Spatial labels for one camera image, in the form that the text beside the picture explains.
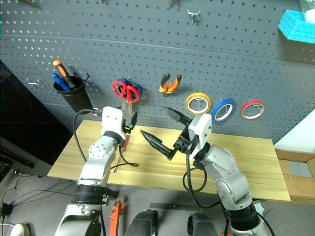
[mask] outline screwdriver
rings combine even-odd
[[[53,79],[56,81],[56,83],[57,83],[64,91],[70,91],[69,86],[68,86],[67,83],[64,81],[64,79],[59,76],[59,74],[53,73],[52,76],[53,76]]]
[[[71,81],[70,75],[68,74],[67,70],[63,66],[63,63],[60,60],[53,61],[53,65],[56,66],[59,70],[59,72],[63,75],[64,80],[69,85],[70,89],[73,89],[75,87],[74,83]]]

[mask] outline blue sponge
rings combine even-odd
[[[303,12],[286,10],[278,28],[289,40],[315,43],[315,24],[305,22]]]

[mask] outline red tool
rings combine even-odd
[[[127,146],[129,144],[129,140],[130,140],[130,135],[129,134],[126,134],[126,139],[125,139],[125,143],[123,145],[123,149],[122,149],[122,153],[124,153],[127,149]]]
[[[115,94],[123,100],[122,110],[125,110],[125,101],[128,104],[129,115],[132,114],[132,104],[139,101],[142,88],[136,83],[128,82],[125,79],[115,80],[112,84]]]
[[[120,200],[116,200],[113,203],[112,213],[110,215],[110,233],[109,236],[117,236],[118,235],[118,225],[119,225],[119,217],[124,213],[125,204],[123,204]]]

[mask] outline white wall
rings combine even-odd
[[[275,148],[315,153],[315,110],[280,139]]]

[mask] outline black cable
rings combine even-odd
[[[129,165],[129,164],[128,164],[128,163],[118,164],[118,165],[116,165],[116,166],[111,167],[110,169],[114,169],[114,168],[116,168],[116,167],[118,167],[118,166],[124,166],[124,165]]]
[[[64,191],[65,189],[69,188],[69,187],[72,186],[74,183],[75,183],[75,182],[72,182],[70,185],[64,187],[63,189],[61,189],[61,190],[59,190],[59,191],[57,191],[57,193],[61,193],[61,191]],[[26,204],[26,203],[35,202],[35,201],[38,201],[38,200],[41,200],[41,199],[44,199],[44,198],[48,198],[48,197],[51,197],[51,196],[53,196],[53,195],[55,195],[55,194],[56,194],[56,193],[53,193],[53,194],[50,194],[50,195],[45,196],[45,197],[41,197],[41,198],[37,198],[37,199],[34,199],[34,200],[27,201],[28,199],[34,198],[35,196],[39,195],[39,194],[36,194],[36,195],[34,195],[34,196],[32,196],[32,197],[29,197],[29,198],[27,198],[27,199],[25,199],[25,200],[23,200],[23,201],[17,203],[17,204],[15,205],[15,207],[16,207],[16,206],[19,206],[19,205]]]
[[[2,223],[4,223],[4,219],[5,219],[5,216],[3,215],[2,216]],[[1,234],[2,234],[2,236],[4,235],[3,234],[3,224],[1,225]]]
[[[121,148],[121,147],[119,147],[119,155],[120,155],[120,157],[122,158],[122,160],[125,162],[125,164],[130,165],[130,166],[133,166],[133,167],[138,167],[138,166],[139,166],[139,164],[137,164],[137,163],[132,163],[132,162],[128,162],[128,161],[124,158],[123,152],[122,152],[122,148]]]
[[[269,211],[266,212],[266,214],[263,217],[266,217],[266,215],[271,212],[272,210],[274,210],[275,208],[271,208]]]
[[[193,171],[193,170],[199,170],[199,169],[196,168],[196,167],[194,167],[194,168],[191,168],[189,171],[191,172],[191,171]],[[193,190],[194,193],[200,192],[200,191],[206,186],[206,183],[207,183],[207,172],[206,172],[205,169],[203,169],[203,173],[204,173],[204,180],[203,180],[203,183],[202,183],[202,185],[201,185],[200,188]],[[187,175],[187,172],[185,172],[185,174],[183,175],[183,186],[184,186],[184,188],[185,188],[187,191],[189,191],[189,189],[187,188],[187,186],[186,186],[186,184],[185,184],[185,177],[186,177],[186,175]]]
[[[84,153],[83,153],[83,151],[81,149],[81,146],[79,144],[79,140],[78,140],[78,137],[77,137],[77,132],[76,132],[76,129],[75,129],[75,122],[76,122],[78,116],[81,115],[84,112],[85,113],[90,113],[90,112],[92,112],[92,110],[91,109],[82,109],[79,112],[77,112],[77,114],[75,114],[75,117],[74,117],[74,119],[72,121],[72,129],[73,129],[74,139],[75,139],[75,142],[76,142],[76,144],[78,146],[79,152],[80,152],[84,162],[87,162],[87,159],[86,159],[86,157],[85,157],[85,155],[84,155]]]
[[[263,217],[259,212],[257,212],[257,215],[259,215],[259,217],[265,222],[265,224],[267,225],[268,229],[270,230],[270,233],[272,234],[272,236],[276,236],[275,232],[272,230],[271,226],[269,225],[269,223],[265,219],[265,217]]]
[[[52,188],[54,188],[54,187],[56,187],[56,186],[58,186],[58,185],[60,185],[60,184],[66,183],[66,181],[63,182],[63,183],[60,183],[61,180],[62,180],[62,179],[59,179],[59,181],[58,181],[57,183],[53,184],[52,186],[50,186],[50,187],[47,188],[46,190],[50,190],[50,189],[52,189]],[[38,196],[38,195],[40,195],[40,194],[43,194],[43,193],[44,193],[44,192],[41,192],[41,193],[35,194],[34,196],[30,196],[29,198],[26,198],[26,199],[20,201],[19,203],[17,203],[15,206],[17,206],[17,205],[19,205],[19,204],[22,204],[23,202],[27,201],[28,199],[34,198],[34,197],[36,197],[36,196]]]
[[[17,174],[18,176],[20,176],[20,177],[25,177],[25,178],[27,178],[27,177],[31,177],[32,175],[28,175],[28,176],[23,176],[23,175],[20,175],[20,174]]]
[[[68,195],[68,196],[74,197],[73,194],[61,193],[61,192],[58,192],[58,191],[50,191],[50,190],[45,190],[45,189],[38,189],[38,190],[33,190],[33,191],[31,191],[31,192],[28,192],[28,193],[26,193],[26,194],[23,194],[22,196],[20,196],[20,197],[18,197],[18,198],[21,198],[21,197],[23,197],[23,196],[25,196],[25,195],[27,195],[27,194],[29,194],[29,193],[34,193],[34,192],[38,192],[38,191],[41,191],[41,192],[48,192],[48,193],[59,193],[59,194]]]
[[[191,198],[193,199],[193,201],[196,203],[197,206],[199,206],[200,208],[212,208],[218,204],[220,204],[220,201],[217,201],[215,203],[212,203],[208,206],[203,206],[198,199],[196,198],[193,189],[192,189],[192,184],[191,184],[191,176],[190,176],[190,163],[189,163],[189,155],[186,155],[186,170],[187,170],[187,183],[188,183],[188,187],[189,187],[189,194],[191,196]]]
[[[229,223],[229,219],[228,219],[228,218],[226,218],[226,222],[225,222],[225,229],[224,229],[224,236],[227,236],[228,223]]]
[[[9,191],[16,189],[16,186],[18,185],[18,183],[19,183],[19,176],[17,175],[17,176],[16,176],[15,186],[14,186],[13,188],[10,188],[10,189],[6,190],[6,191],[4,192],[4,195],[2,196],[2,203],[3,203],[3,204],[5,204],[5,202],[3,201],[5,195],[6,195]]]
[[[102,222],[102,228],[103,228],[103,236],[106,236],[106,229],[105,229],[105,223],[104,223],[104,216],[103,216],[103,208],[100,208],[100,221]]]
[[[57,186],[57,185],[61,182],[61,180],[62,180],[62,179],[59,179],[59,181],[58,181],[57,183],[55,183],[54,185],[52,185],[51,187],[49,187],[49,188],[47,188],[47,189],[45,189],[45,190],[41,190],[41,191],[43,191],[42,193],[44,193],[45,191],[48,191],[48,190],[52,189],[53,187]],[[21,197],[24,197],[25,195],[28,195],[29,193],[34,192],[34,191],[31,191],[31,192],[28,192],[28,193],[26,193],[26,194],[21,195],[20,197],[18,197],[18,198],[16,198],[15,200],[13,200],[10,204],[13,204],[16,200],[20,199]]]

